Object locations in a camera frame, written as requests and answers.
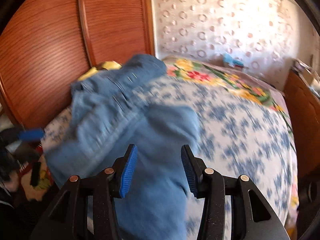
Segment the bedspread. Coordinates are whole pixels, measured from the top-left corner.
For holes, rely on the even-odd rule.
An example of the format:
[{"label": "bedspread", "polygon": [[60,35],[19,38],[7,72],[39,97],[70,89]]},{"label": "bedspread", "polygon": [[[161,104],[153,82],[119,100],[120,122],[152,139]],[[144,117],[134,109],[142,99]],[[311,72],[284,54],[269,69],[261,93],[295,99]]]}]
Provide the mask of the bedspread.
[{"label": "bedspread", "polygon": [[[207,165],[222,175],[247,174],[267,198],[282,223],[292,194],[292,148],[284,119],[275,111],[223,87],[204,86],[172,77],[161,77],[137,90],[150,103],[188,105],[201,122],[199,154]],[[68,122],[65,110],[46,129],[44,150],[59,143]],[[186,228],[188,239],[196,239],[203,200],[188,198]],[[226,199],[225,239],[230,239],[231,202]]]},{"label": "bedspread", "polygon": [[299,205],[297,156],[291,120],[281,93],[269,84],[235,69],[218,67],[175,56],[168,56],[163,61],[167,66],[168,76],[207,86],[223,87],[233,95],[246,98],[276,111],[283,118],[287,125],[290,151],[292,153],[292,194],[285,227],[288,232],[293,229],[296,224],[297,208]]}]

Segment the wooden furniture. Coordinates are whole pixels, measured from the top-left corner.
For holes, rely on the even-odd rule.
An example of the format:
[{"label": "wooden furniture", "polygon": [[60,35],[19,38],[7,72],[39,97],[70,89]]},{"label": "wooden furniture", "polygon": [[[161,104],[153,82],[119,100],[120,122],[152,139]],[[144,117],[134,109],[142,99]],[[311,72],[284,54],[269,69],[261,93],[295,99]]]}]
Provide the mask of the wooden furniture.
[{"label": "wooden furniture", "polygon": [[284,93],[297,150],[298,176],[303,177],[320,165],[320,101],[293,71]]},{"label": "wooden furniture", "polygon": [[0,36],[0,103],[13,123],[45,127],[90,66],[154,54],[151,0],[25,0]]}]

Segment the wooden wardrobe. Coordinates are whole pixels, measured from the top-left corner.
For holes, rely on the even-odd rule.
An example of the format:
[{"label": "wooden wardrobe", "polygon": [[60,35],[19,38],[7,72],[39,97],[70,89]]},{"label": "wooden wardrobe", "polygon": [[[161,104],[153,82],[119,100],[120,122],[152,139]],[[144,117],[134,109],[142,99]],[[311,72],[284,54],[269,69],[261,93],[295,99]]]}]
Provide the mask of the wooden wardrobe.
[{"label": "wooden wardrobe", "polygon": [[13,123],[45,127],[91,66],[154,54],[151,0],[25,0],[0,36],[0,102]]}]

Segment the blue denim shirt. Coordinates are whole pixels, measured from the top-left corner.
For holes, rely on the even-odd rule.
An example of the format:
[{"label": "blue denim shirt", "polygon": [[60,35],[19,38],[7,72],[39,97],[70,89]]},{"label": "blue denim shirt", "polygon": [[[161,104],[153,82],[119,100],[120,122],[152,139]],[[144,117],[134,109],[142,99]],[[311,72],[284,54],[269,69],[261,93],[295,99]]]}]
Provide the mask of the blue denim shirt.
[{"label": "blue denim shirt", "polygon": [[197,114],[187,106],[148,105],[133,90],[165,74],[164,63],[136,55],[120,70],[101,71],[72,85],[72,120],[62,144],[46,154],[59,187],[74,174],[96,175],[138,148],[129,193],[115,199],[122,230],[137,239],[186,238],[188,183],[180,149],[198,150]]}]

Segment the white textured wall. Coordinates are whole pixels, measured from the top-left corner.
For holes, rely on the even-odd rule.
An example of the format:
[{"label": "white textured wall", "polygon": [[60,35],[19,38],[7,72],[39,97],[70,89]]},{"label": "white textured wall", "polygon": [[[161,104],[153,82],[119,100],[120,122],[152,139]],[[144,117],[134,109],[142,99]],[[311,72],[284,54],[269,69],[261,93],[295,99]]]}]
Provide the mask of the white textured wall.
[{"label": "white textured wall", "polygon": [[310,62],[315,33],[289,0],[153,0],[156,55],[221,65],[230,53],[282,89],[291,58]]}]

